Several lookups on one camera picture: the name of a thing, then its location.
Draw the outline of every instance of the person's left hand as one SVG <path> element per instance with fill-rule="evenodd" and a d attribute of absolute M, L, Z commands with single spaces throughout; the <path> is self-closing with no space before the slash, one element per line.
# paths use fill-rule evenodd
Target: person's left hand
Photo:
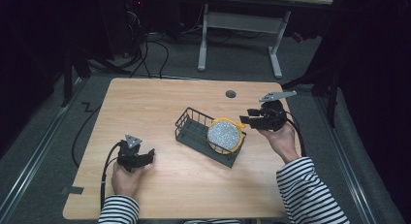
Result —
<path fill-rule="evenodd" d="M 115 195 L 133 197 L 137 189 L 139 189 L 143 171 L 144 167 L 133 168 L 130 173 L 123 166 L 114 162 L 111 185 Z"/>

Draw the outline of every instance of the gray speckled disc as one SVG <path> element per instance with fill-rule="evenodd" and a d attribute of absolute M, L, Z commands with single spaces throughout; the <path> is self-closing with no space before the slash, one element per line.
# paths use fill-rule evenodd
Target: gray speckled disc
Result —
<path fill-rule="evenodd" d="M 239 142 L 238 128 L 228 121 L 218 121 L 209 127 L 208 140 L 232 150 Z"/>

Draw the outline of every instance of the black and white striped sleeve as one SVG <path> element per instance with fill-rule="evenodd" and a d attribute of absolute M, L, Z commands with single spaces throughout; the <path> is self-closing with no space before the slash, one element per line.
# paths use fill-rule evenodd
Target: black and white striped sleeve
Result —
<path fill-rule="evenodd" d="M 104 201 L 98 223 L 133 223 L 139 219 L 139 204 L 130 197 L 109 196 Z"/>
<path fill-rule="evenodd" d="M 277 183 L 291 223 L 350 223 L 310 158 L 285 165 Z"/>

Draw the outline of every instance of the table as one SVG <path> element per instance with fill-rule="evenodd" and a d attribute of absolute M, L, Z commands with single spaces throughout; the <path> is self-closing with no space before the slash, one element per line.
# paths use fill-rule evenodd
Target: table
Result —
<path fill-rule="evenodd" d="M 227 90 L 237 97 L 228 98 Z M 135 196 L 141 205 L 140 218 L 286 216 L 275 180 L 283 162 L 256 130 L 243 129 L 246 139 L 231 169 L 174 136 L 175 122 L 187 107 L 239 122 L 247 109 L 260 107 L 258 99 L 269 91 L 281 91 L 281 86 L 248 81 L 112 80 L 73 183 L 84 190 L 81 195 L 69 195 L 64 217 L 98 218 L 105 160 L 125 134 L 142 139 L 141 154 L 152 148 L 156 152 Z M 288 110 L 285 99 L 281 102 Z M 107 181 L 111 172 L 109 166 Z M 112 193 L 107 183 L 106 196 Z"/>
<path fill-rule="evenodd" d="M 330 5 L 332 0 L 281 0 L 287 2 L 302 2 L 310 4 L 325 4 Z M 266 17 L 266 16 L 249 16 L 239 14 L 229 14 L 221 12 L 209 12 L 208 4 L 205 4 L 205 11 L 203 17 L 203 37 L 200 46 L 199 65 L 198 70 L 204 71 L 206 69 L 206 34 L 208 27 L 226 28 L 241 31 L 253 31 L 276 34 L 272 42 L 272 46 L 268 48 L 269 59 L 271 61 L 274 76 L 277 79 L 282 78 L 280 65 L 278 63 L 277 51 L 287 27 L 291 11 L 286 11 L 284 17 Z"/>

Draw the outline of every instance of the white desk frame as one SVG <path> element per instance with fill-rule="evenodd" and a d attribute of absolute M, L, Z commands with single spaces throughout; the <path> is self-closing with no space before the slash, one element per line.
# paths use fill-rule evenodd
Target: white desk frame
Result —
<path fill-rule="evenodd" d="M 228 13 L 216 13 L 208 11 L 208 4 L 205 4 L 203 20 L 203 38 L 200 46 L 199 71 L 206 69 L 206 33 L 208 27 L 226 28 L 241 31 L 253 31 L 276 34 L 272 47 L 269 47 L 269 58 L 271 59 L 272 70 L 277 79 L 282 78 L 280 65 L 278 63 L 277 51 L 281 39 L 287 27 L 291 12 L 287 11 L 283 18 L 247 16 Z"/>

